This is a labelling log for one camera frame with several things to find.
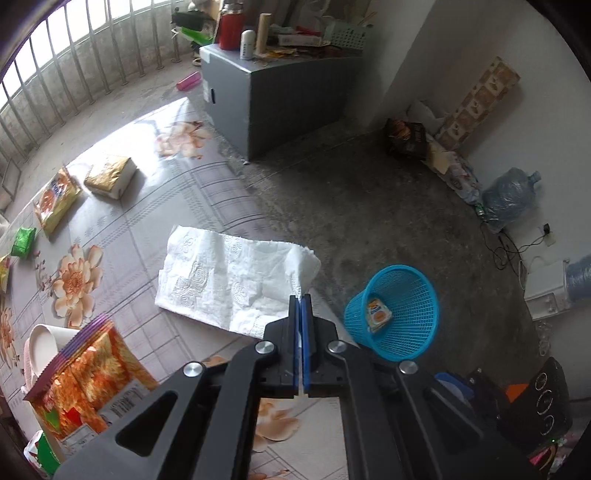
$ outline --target wooden rolling pin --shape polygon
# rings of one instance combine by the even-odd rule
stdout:
[[[267,37],[271,26],[271,14],[259,15],[259,27],[256,31],[256,55],[263,55],[267,51]]]

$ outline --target wall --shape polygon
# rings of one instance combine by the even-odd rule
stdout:
[[[435,0],[372,0],[368,12],[378,15],[372,20],[371,40],[366,45],[363,74],[353,93],[346,113],[361,125],[375,123],[384,96]]]
[[[458,56],[431,100],[452,111],[496,55],[520,83],[466,141],[461,153],[484,186],[510,167],[539,170],[539,207],[509,229],[517,245],[538,238],[548,222],[557,243],[523,254],[530,269],[591,253],[589,182],[591,82],[554,27],[524,0],[502,0],[485,12],[478,34]],[[555,317],[551,353],[562,364],[573,398],[591,396],[591,307]]]
[[[389,116],[400,116],[414,98],[429,96],[479,28],[481,14],[490,2],[435,2],[381,102],[373,127],[381,127]]]

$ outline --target green bag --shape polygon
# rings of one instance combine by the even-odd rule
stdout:
[[[17,231],[17,236],[14,239],[14,244],[12,245],[10,254],[15,257],[28,257],[29,253],[31,252],[31,247],[33,246],[33,240],[35,240],[36,231],[37,229],[35,227],[20,227]]]

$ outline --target yellow snack bag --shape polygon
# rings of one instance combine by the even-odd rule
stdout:
[[[72,206],[79,193],[80,187],[70,177],[67,168],[60,168],[56,176],[43,189],[39,200],[34,205],[41,228],[47,235],[56,229],[57,224]]]
[[[10,255],[0,257],[0,290],[6,293],[8,287],[8,273],[10,272]]]

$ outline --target concrete floor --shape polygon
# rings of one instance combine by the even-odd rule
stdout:
[[[174,84],[192,70],[188,61],[169,64],[69,120],[25,165],[8,218],[62,163],[183,96]],[[189,98],[203,111],[200,89]],[[375,272],[408,264],[431,280],[440,302],[439,331],[419,359],[422,366],[461,374],[482,367],[505,385],[527,382],[543,363],[516,276],[495,268],[472,209],[426,167],[388,157],[374,134],[346,121],[247,165],[222,137],[218,141],[277,237],[307,245],[320,258],[314,286],[337,316]]]

